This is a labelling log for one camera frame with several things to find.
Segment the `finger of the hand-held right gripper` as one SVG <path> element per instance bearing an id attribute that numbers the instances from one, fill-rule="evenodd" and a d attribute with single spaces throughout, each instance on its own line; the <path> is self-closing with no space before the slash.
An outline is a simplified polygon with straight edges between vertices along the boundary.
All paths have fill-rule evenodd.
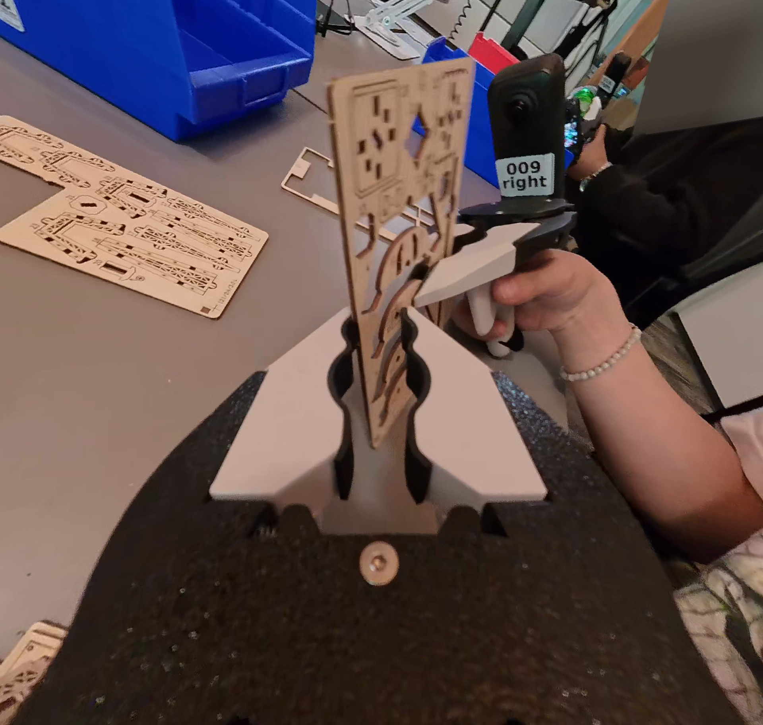
<path id="1" fill-rule="evenodd" d="M 416 293 L 413 306 L 427 307 L 507 275 L 516 263 L 515 243 L 539 225 L 515 223 L 491 227 L 483 237 L 434 265 Z"/>

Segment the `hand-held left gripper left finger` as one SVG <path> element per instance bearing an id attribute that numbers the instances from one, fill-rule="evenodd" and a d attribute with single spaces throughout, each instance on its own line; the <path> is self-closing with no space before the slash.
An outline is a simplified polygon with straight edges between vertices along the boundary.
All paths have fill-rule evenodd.
<path id="1" fill-rule="evenodd" d="M 344 308 L 272 363 L 211 483 L 212 499 L 274 508 L 349 499 L 354 453 L 343 399 L 357 345 L 357 325 Z"/>

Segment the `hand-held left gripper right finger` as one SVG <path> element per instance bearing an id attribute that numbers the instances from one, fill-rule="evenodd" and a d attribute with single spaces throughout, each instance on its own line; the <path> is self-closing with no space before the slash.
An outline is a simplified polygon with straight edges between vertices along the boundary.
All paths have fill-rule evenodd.
<path id="1" fill-rule="evenodd" d="M 401 314 L 405 481 L 417 504 L 483 508 L 539 502 L 548 490 L 491 370 L 413 308 Z"/>

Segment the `wooden puzzle sheet with arcs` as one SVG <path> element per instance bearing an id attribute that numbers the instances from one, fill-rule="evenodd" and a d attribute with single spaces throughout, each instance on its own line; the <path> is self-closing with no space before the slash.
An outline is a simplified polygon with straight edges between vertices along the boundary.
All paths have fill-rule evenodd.
<path id="1" fill-rule="evenodd" d="M 327 87 L 352 317 L 368 434 L 404 412 L 402 313 L 455 239 L 474 61 L 345 76 Z"/>

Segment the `person's right forearm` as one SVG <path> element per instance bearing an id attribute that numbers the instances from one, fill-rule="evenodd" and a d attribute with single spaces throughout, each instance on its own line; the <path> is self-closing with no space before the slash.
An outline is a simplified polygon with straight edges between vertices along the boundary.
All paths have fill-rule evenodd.
<path id="1" fill-rule="evenodd" d="M 709 563 L 761 531 L 761 497 L 727 440 L 663 379 L 631 331 L 593 363 L 565 352 L 598 460 L 626 501 L 665 540 Z"/>

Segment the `person's right hand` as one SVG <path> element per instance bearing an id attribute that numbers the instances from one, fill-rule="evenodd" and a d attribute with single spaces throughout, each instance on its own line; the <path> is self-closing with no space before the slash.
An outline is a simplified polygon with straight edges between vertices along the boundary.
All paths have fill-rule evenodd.
<path id="1" fill-rule="evenodd" d="M 602 374 L 640 343 L 612 283 L 575 253 L 544 250 L 489 290 L 519 328 L 552 335 L 567 380 Z"/>

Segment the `small blue storage bin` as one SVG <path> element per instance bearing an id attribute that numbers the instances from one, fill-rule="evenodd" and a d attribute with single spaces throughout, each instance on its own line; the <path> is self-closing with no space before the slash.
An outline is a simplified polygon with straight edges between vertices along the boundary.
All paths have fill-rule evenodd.
<path id="1" fill-rule="evenodd" d="M 458 47 L 452 47 L 444 36 L 437 37 L 426 48 L 423 63 L 444 62 L 469 56 Z M 495 166 L 494 146 L 488 109 L 488 88 L 494 79 L 494 73 L 475 64 L 472 105 L 469 119 L 469 132 L 465 144 L 464 165 L 495 188 L 498 187 Z"/>

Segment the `red storage bin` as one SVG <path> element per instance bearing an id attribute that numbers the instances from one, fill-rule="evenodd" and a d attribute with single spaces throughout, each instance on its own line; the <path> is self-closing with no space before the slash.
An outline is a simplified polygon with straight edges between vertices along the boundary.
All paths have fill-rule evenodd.
<path id="1" fill-rule="evenodd" d="M 468 54 L 493 75 L 497 75 L 509 66 L 521 62 L 519 58 L 504 49 L 500 43 L 486 37 L 481 31 L 475 34 Z"/>

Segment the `white articulated stand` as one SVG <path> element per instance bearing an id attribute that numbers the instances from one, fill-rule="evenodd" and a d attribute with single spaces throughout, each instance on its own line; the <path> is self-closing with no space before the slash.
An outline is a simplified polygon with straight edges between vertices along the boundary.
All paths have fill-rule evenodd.
<path id="1" fill-rule="evenodd" d="M 397 33 L 403 21 L 431 3 L 449 4 L 453 0 L 369 1 L 376 6 L 364 15 L 347 15 L 348 23 L 396 60 L 408 61 L 418 59 L 420 53 Z"/>

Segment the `wooden sheet with tower parts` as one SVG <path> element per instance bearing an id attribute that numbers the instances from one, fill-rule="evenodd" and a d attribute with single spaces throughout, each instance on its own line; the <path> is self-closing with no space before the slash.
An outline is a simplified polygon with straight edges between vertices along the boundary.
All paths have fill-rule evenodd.
<path id="1" fill-rule="evenodd" d="M 11 116 L 2 163 L 59 191 L 2 226 L 2 244 L 217 319 L 269 235 Z"/>

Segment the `small wooden puzzle sheet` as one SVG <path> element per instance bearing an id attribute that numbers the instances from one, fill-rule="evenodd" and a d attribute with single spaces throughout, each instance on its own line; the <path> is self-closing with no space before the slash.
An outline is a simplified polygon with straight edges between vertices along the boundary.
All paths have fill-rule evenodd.
<path id="1" fill-rule="evenodd" d="M 14 719 L 24 700 L 43 680 L 69 631 L 38 621 L 24 633 L 1 664 L 1 724 Z"/>

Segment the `large blue storage bin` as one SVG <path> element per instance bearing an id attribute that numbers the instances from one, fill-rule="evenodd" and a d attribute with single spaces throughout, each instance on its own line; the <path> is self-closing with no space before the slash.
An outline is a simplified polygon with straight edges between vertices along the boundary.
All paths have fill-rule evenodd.
<path id="1" fill-rule="evenodd" d="M 2 38 L 179 141 L 308 82 L 318 0 L 2 0 Z"/>

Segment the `thin wooden frame offcut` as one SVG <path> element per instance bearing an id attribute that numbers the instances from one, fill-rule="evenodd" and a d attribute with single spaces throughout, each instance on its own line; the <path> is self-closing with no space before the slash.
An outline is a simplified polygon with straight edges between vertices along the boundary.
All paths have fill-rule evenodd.
<path id="1" fill-rule="evenodd" d="M 316 149 L 302 147 L 281 180 L 281 190 L 332 217 L 339 217 L 334 161 Z M 425 227 L 430 233 L 434 231 L 434 215 L 429 207 L 423 203 L 406 206 L 401 214 L 380 227 L 379 237 L 391 243 L 398 234 L 412 226 Z"/>

